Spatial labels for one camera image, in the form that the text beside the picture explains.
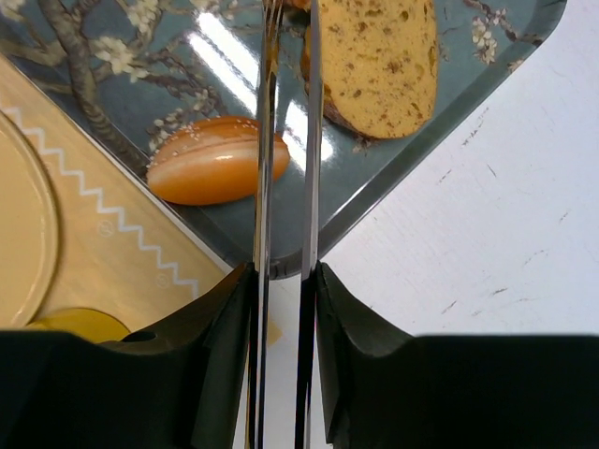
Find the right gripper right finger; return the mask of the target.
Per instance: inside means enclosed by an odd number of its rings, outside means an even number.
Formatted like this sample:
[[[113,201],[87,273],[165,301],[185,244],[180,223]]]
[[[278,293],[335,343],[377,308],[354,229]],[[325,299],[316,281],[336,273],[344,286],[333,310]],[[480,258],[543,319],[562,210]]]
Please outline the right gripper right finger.
[[[326,440],[336,448],[594,448],[598,339],[412,336],[316,268]]]

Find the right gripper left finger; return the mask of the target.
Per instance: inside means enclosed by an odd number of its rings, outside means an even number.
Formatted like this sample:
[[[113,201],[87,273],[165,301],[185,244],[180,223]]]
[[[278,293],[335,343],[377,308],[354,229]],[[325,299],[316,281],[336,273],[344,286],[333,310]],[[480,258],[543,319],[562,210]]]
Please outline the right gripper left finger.
[[[251,265],[119,341],[1,335],[5,448],[229,448],[248,346]]]

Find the bread slice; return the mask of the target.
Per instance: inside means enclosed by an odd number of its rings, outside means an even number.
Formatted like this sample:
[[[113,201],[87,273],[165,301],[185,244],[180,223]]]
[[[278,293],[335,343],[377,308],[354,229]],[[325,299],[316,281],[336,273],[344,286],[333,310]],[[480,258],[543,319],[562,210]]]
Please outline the bread slice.
[[[404,138],[434,113],[438,42],[431,0],[319,2],[324,114],[368,138]]]

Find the metal serving tongs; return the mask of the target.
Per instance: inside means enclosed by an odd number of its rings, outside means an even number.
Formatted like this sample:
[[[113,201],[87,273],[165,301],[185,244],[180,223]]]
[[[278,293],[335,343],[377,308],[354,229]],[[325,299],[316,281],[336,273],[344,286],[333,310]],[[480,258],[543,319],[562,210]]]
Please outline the metal serving tongs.
[[[270,292],[270,218],[274,169],[274,111],[279,35],[283,4],[264,6],[260,78],[257,95],[258,155],[252,292],[249,334],[248,399],[245,445],[264,444],[267,337]],[[321,167],[324,82],[322,79],[319,4],[310,4],[309,102],[305,165],[304,226],[299,301],[299,343],[294,445],[311,445],[311,397],[314,365],[316,265],[318,261],[319,184]]]

